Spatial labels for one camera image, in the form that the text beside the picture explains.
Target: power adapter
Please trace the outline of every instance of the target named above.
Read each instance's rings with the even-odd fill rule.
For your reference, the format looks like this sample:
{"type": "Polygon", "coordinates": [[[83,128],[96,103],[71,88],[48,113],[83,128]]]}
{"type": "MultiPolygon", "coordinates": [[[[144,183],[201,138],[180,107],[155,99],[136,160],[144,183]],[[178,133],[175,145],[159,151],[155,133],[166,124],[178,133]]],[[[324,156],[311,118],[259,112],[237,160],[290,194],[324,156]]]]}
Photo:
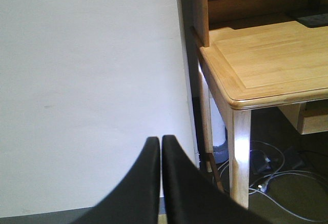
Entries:
{"type": "Polygon", "coordinates": [[[270,159],[260,150],[252,150],[250,153],[250,166],[253,174],[258,175],[265,170],[270,170],[270,159]]]}

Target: wooden drawer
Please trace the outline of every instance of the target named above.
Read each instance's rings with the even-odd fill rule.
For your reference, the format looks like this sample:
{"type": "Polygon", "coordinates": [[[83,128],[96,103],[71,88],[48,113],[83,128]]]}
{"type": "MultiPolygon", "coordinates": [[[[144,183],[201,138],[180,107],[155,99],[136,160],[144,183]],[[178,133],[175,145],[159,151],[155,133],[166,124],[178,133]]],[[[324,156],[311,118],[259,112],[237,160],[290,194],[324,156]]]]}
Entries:
{"type": "Polygon", "coordinates": [[[300,134],[328,131],[328,99],[280,106],[279,109],[300,134]]]}

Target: table leg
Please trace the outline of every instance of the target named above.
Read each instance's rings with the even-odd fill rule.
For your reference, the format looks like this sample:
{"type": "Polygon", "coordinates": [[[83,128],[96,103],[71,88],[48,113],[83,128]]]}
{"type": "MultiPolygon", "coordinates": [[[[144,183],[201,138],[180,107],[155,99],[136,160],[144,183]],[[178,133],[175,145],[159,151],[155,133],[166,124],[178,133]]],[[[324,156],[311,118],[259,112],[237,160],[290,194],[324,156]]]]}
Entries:
{"type": "Polygon", "coordinates": [[[251,111],[231,109],[227,123],[230,196],[248,208],[251,111]]]}
{"type": "MultiPolygon", "coordinates": [[[[211,123],[211,108],[210,108],[210,90],[201,71],[198,63],[198,79],[200,93],[200,111],[202,119],[202,128],[204,134],[204,146],[206,153],[213,153],[213,138],[212,138],[212,123],[211,123]]],[[[207,171],[211,172],[210,161],[206,161],[207,171]]]]}

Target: wooden panel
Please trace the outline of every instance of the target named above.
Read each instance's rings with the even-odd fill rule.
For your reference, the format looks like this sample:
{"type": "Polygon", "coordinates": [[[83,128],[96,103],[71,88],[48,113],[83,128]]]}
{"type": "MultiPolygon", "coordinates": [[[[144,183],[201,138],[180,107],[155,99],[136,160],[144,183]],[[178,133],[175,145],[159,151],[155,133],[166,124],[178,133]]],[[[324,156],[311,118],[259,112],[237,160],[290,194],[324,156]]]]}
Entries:
{"type": "Polygon", "coordinates": [[[279,106],[280,111],[285,115],[285,117],[290,121],[290,123],[297,129],[299,121],[299,113],[304,110],[306,103],[292,104],[279,106]]]}
{"type": "Polygon", "coordinates": [[[194,14],[194,28],[201,40],[202,46],[208,47],[209,41],[209,16],[208,0],[192,0],[194,14]]]}
{"type": "Polygon", "coordinates": [[[214,0],[209,1],[209,22],[231,21],[251,16],[305,8],[308,0],[214,0]]]}
{"type": "Polygon", "coordinates": [[[328,131],[328,109],[301,111],[297,130],[301,134],[328,131]]]}

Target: baseboard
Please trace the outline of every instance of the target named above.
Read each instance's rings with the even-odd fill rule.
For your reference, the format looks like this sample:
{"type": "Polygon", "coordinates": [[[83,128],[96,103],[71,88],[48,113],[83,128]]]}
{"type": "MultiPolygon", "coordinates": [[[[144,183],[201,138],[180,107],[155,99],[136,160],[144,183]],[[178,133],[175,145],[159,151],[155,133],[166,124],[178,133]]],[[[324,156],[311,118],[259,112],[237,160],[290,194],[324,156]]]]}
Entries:
{"type": "MultiPolygon", "coordinates": [[[[66,224],[86,213],[90,208],[57,211],[35,215],[0,218],[0,224],[66,224]]],[[[159,214],[165,214],[164,198],[159,198],[159,214]]]]}

